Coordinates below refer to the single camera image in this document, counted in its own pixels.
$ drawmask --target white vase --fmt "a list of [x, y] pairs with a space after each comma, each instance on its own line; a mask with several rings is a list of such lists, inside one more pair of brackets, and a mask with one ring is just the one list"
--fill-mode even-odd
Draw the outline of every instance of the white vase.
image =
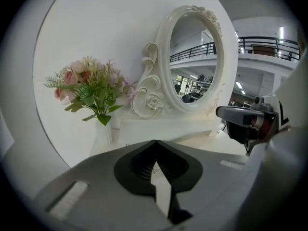
[[123, 110], [125, 107], [129, 106], [129, 100], [127, 97], [117, 98], [115, 105], [123, 105], [123, 107], [109, 114], [111, 115], [111, 120], [108, 124], [110, 125], [111, 129], [119, 130], [121, 125], [121, 118], [123, 117]]
[[111, 144], [112, 136], [109, 123], [104, 126], [98, 119], [95, 123], [96, 140], [101, 146]]

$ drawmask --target oval mirror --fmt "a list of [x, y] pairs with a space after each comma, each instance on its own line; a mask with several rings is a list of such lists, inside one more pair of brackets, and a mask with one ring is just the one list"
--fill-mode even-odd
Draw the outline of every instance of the oval mirror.
[[182, 16], [170, 40], [169, 66], [172, 85], [186, 104], [199, 101], [209, 90], [216, 70], [213, 36], [194, 14]]

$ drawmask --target ceiling light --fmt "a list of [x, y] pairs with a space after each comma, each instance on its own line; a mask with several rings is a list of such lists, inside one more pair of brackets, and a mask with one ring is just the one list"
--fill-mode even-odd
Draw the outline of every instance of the ceiling light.
[[279, 28], [279, 31], [280, 31], [280, 38], [281, 38], [281, 39], [284, 39], [284, 37], [283, 37], [283, 36], [284, 36], [284, 29], [283, 29], [283, 26]]
[[240, 82], [236, 82], [236, 84], [237, 84], [237, 86], [238, 86], [240, 89], [243, 89]]
[[240, 42], [240, 40], [239, 40], [239, 36], [237, 36], [237, 33], [235, 32], [235, 34], [236, 34], [236, 37], [237, 37], [237, 41], [239, 41]]

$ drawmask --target ceiling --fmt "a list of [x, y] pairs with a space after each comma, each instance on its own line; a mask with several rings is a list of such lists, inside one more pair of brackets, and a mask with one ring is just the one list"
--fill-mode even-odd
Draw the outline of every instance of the ceiling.
[[[187, 74], [187, 77], [190, 75], [198, 77], [200, 74], [203, 74], [205, 77], [207, 77], [214, 74], [215, 67], [186, 67], [173, 69], [172, 71], [177, 71], [179, 75]], [[274, 74], [251, 68], [238, 67], [235, 82], [240, 82], [246, 95], [248, 97], [254, 98], [260, 94], [261, 88], [263, 88], [263, 94], [270, 94], [272, 92]], [[233, 90], [237, 93], [241, 93], [241, 89], [235, 83]]]
[[231, 21], [259, 17], [290, 17], [293, 14], [283, 0], [219, 0]]

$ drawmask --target black metal railing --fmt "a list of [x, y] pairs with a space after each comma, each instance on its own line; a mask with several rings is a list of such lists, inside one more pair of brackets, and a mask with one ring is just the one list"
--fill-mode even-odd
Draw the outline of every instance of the black metal railing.
[[[239, 37], [238, 53], [262, 54], [279, 57], [288, 61], [299, 60], [300, 51], [297, 42], [272, 37]], [[199, 55], [216, 55], [214, 42], [198, 45], [170, 56], [170, 62], [176, 62]]]

